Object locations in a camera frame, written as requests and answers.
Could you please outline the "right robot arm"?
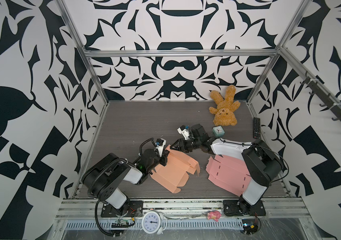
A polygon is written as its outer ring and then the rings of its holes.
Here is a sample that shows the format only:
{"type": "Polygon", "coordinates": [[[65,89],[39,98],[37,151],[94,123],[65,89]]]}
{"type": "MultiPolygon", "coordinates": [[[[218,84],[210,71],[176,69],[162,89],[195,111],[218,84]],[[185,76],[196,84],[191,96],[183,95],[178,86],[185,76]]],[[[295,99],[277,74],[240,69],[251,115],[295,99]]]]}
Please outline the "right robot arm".
{"type": "Polygon", "coordinates": [[[177,131],[182,138],[170,149],[183,153],[200,149],[210,154],[207,164],[210,181],[238,196],[236,201],[223,201],[224,215],[266,216],[261,199],[284,166],[281,157],[260,139],[242,143],[211,137],[200,124],[181,126],[177,131]]]}

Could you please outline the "orange cardboard box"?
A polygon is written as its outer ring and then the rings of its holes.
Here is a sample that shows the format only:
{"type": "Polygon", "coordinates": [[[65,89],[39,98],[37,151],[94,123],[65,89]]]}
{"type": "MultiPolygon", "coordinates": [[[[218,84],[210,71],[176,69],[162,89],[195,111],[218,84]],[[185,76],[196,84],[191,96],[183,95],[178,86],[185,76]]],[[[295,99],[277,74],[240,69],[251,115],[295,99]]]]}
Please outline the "orange cardboard box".
{"type": "Polygon", "coordinates": [[[166,166],[157,165],[152,171],[151,178],[171,193],[177,194],[181,191],[180,187],[187,183],[189,174],[199,176],[200,166],[198,161],[189,155],[171,150],[170,145],[166,150],[170,152],[166,166]]]}

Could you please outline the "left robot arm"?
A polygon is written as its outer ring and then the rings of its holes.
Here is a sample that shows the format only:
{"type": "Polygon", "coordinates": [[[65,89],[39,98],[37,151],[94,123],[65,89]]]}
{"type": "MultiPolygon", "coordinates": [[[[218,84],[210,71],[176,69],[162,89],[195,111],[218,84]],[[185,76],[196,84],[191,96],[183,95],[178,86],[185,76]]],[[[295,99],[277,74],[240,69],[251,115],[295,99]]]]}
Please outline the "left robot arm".
{"type": "Polygon", "coordinates": [[[104,235],[120,237],[126,229],[135,225],[135,217],[143,205],[141,201],[131,203],[129,197],[119,189],[121,182],[141,185],[153,174],[155,167],[166,166],[169,153],[165,139],[149,138],[141,143],[139,156],[134,162],[131,163],[125,158],[119,158],[110,153],[83,174],[81,182],[88,188],[88,197],[97,200],[95,220],[98,229],[104,235]],[[106,230],[102,227],[98,217],[100,203],[110,207],[108,213],[117,217],[129,215],[132,221],[122,223],[118,220],[111,224],[111,230],[106,230]]]}

